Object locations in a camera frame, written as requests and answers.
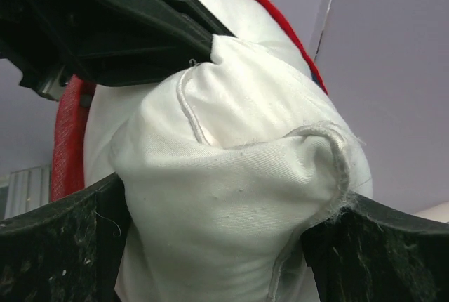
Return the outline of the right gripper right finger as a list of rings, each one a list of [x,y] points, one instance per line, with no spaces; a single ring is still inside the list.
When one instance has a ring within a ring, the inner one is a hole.
[[[448,224],[359,195],[301,236],[321,301],[447,301]]]

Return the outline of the red printed pillowcase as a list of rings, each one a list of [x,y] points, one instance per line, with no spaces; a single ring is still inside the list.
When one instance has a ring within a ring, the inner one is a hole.
[[[270,0],[254,0],[274,18],[302,54],[312,80],[327,93],[318,68],[310,58],[290,23]],[[90,109],[81,104],[83,96],[93,96],[96,85],[72,77],[58,105],[55,119],[50,201],[62,199],[84,188],[83,140]]]

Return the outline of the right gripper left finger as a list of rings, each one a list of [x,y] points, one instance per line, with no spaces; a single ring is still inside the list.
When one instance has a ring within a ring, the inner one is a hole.
[[[1,222],[2,301],[117,301],[130,214],[115,174]]]

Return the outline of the white pillow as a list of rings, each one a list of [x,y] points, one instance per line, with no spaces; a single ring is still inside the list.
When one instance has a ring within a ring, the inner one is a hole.
[[[256,0],[199,0],[229,30],[159,84],[98,86],[86,185],[123,180],[122,301],[317,301],[302,232],[373,194],[362,147]]]

